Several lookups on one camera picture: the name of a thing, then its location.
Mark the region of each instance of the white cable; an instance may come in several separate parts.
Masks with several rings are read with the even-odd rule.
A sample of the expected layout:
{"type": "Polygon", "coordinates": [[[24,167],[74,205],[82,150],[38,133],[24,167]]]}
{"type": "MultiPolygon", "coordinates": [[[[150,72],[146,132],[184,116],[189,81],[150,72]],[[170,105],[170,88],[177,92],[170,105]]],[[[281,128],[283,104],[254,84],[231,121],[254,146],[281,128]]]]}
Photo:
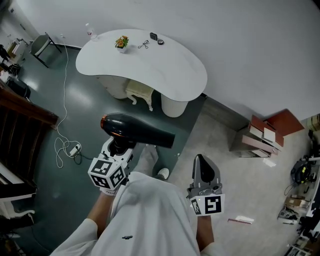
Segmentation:
{"type": "Polygon", "coordinates": [[[64,166],[64,161],[62,161],[61,157],[59,156],[59,152],[61,150],[63,150],[63,152],[65,153],[65,155],[69,158],[75,158],[77,154],[75,154],[74,156],[71,156],[68,154],[67,152],[67,148],[70,146],[70,143],[78,143],[80,144],[79,141],[76,141],[76,140],[69,140],[67,137],[63,136],[60,132],[59,132],[59,125],[67,118],[67,115],[68,115],[68,111],[66,109],[66,80],[67,80],[67,67],[68,67],[68,63],[69,63],[69,55],[68,55],[68,51],[67,51],[67,47],[66,47],[66,44],[65,44],[65,41],[64,39],[62,38],[62,41],[63,41],[63,45],[65,47],[65,52],[66,52],[66,65],[65,65],[65,77],[64,77],[64,83],[63,83],[63,107],[64,107],[64,110],[65,110],[65,116],[64,118],[59,122],[59,124],[57,125],[56,127],[56,131],[58,132],[58,134],[60,135],[60,137],[64,138],[65,141],[63,141],[61,138],[57,137],[54,141],[54,151],[56,153],[55,155],[55,161],[56,161],[56,165],[58,166],[58,168],[62,168],[64,166]],[[56,143],[57,143],[57,140],[60,140],[62,142],[62,147],[57,151],[57,148],[56,148],[56,143]],[[60,159],[61,161],[61,165],[59,165],[58,163],[58,158],[60,159]]]}

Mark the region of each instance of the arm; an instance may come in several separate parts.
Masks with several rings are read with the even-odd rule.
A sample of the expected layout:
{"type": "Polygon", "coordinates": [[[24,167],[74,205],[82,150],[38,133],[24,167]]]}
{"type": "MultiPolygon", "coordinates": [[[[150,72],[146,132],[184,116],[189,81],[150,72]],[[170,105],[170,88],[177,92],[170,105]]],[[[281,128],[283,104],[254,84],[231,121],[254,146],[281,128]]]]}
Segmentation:
{"type": "Polygon", "coordinates": [[[199,246],[200,252],[209,244],[215,241],[214,233],[211,226],[210,216],[198,217],[198,227],[196,231],[196,241],[199,246]]]}
{"type": "Polygon", "coordinates": [[[91,209],[88,219],[93,220],[97,225],[97,237],[106,229],[109,210],[113,204],[115,197],[101,193],[98,200],[91,209]]]}

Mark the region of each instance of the metal chair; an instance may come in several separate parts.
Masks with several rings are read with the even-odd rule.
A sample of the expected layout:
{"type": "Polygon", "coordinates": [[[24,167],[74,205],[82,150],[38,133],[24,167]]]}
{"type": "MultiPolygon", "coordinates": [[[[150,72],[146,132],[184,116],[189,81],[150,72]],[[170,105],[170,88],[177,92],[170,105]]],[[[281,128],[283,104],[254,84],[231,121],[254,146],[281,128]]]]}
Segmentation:
{"type": "Polygon", "coordinates": [[[50,42],[52,42],[53,45],[57,48],[57,50],[61,53],[61,50],[58,48],[58,46],[55,44],[55,42],[51,39],[51,37],[47,33],[39,35],[33,41],[31,45],[31,50],[30,50],[30,54],[32,54],[38,61],[40,61],[47,68],[49,67],[46,65],[46,63],[42,59],[39,58],[39,56],[47,48],[50,42]]]}

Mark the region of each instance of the small flower pot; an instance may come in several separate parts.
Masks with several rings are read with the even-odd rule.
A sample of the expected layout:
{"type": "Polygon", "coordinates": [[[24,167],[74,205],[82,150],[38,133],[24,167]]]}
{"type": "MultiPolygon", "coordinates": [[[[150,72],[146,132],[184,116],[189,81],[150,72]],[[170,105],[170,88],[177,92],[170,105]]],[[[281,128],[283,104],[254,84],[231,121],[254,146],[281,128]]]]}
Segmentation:
{"type": "Polygon", "coordinates": [[[124,54],[127,51],[127,47],[123,47],[123,48],[116,47],[116,49],[122,54],[124,54]]]}

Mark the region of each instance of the water bottle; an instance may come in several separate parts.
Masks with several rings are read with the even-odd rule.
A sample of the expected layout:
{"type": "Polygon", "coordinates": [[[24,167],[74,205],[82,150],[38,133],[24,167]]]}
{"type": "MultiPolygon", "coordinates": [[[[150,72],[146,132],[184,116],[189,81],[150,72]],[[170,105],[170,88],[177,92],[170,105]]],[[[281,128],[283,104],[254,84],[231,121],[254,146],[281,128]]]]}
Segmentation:
{"type": "Polygon", "coordinates": [[[89,25],[89,23],[85,24],[86,27],[86,33],[90,36],[91,40],[94,40],[97,38],[97,34],[92,26],[89,25]]]}

